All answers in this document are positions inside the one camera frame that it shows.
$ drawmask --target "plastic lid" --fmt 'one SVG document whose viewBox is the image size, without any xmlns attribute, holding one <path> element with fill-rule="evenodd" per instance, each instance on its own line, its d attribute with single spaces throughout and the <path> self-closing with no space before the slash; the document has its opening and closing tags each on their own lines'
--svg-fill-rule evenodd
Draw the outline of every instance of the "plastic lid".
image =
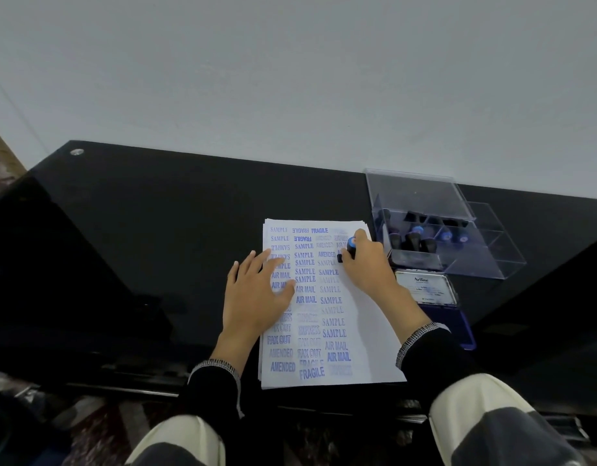
<svg viewBox="0 0 597 466">
<path fill-rule="evenodd" d="M 475 220 L 473 211 L 452 178 L 366 168 L 372 205 L 431 216 Z"/>
</svg>

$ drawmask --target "white paper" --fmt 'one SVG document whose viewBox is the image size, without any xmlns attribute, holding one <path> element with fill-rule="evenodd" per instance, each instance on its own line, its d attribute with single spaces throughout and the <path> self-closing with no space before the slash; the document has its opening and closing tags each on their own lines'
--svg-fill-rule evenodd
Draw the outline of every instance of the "white paper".
<svg viewBox="0 0 597 466">
<path fill-rule="evenodd" d="M 337 261 L 365 222 L 266 219 L 263 248 L 286 258 L 273 291 L 296 280 L 287 311 L 260 339 L 263 388 L 406 381 L 396 368 L 400 342 L 380 308 Z"/>
</svg>

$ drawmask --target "desk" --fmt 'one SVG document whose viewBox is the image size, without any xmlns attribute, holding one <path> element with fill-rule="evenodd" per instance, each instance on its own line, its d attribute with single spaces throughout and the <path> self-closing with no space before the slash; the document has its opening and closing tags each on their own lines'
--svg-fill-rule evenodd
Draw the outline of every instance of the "desk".
<svg viewBox="0 0 597 466">
<path fill-rule="evenodd" d="M 72 155 L 74 149 L 84 153 Z M 493 207 L 528 261 L 505 282 L 452 277 L 472 324 L 597 240 L 597 200 L 465 185 L 461 189 L 469 201 Z M 20 353 L 41 353 L 34 359 L 36 368 L 47 363 L 42 350 L 49 350 L 60 360 L 53 365 L 61 364 L 51 380 L 60 382 L 89 378 L 90 366 L 115 364 L 117 357 L 132 357 L 137 363 L 153 359 L 159 366 L 163 360 L 202 359 L 221 329 L 226 274 L 234 260 L 260 250 L 267 217 L 364 220 L 371 226 L 365 177 L 69 142 L 0 196 L 0 253 L 19 258 L 10 265 L 15 269 L 7 294 L 0 287 L 0 349 L 7 346 L 17 353 L 8 359 L 15 366 Z M 1 244 L 4 236 L 7 249 Z M 16 243 L 24 252 L 12 250 Z M 160 315 L 145 317 L 151 317 L 148 325 L 154 327 L 168 321 L 169 340 L 161 329 L 146 340 L 135 336 L 137 330 L 129 331 L 137 326 L 136 313 L 120 317 L 119 304 L 132 295 L 160 307 Z M 160 317 L 158 324 L 155 317 Z M 35 328 L 37 324 L 44 328 Z M 40 373 L 37 368 L 31 375 Z M 251 360 L 247 385 L 255 386 L 254 375 Z M 373 394 L 377 388 L 389 389 L 352 386 L 328 392 Z M 305 406 L 321 389 L 326 388 L 267 395 L 298 398 Z M 390 386 L 390 391 L 400 393 L 401 388 Z"/>
</svg>

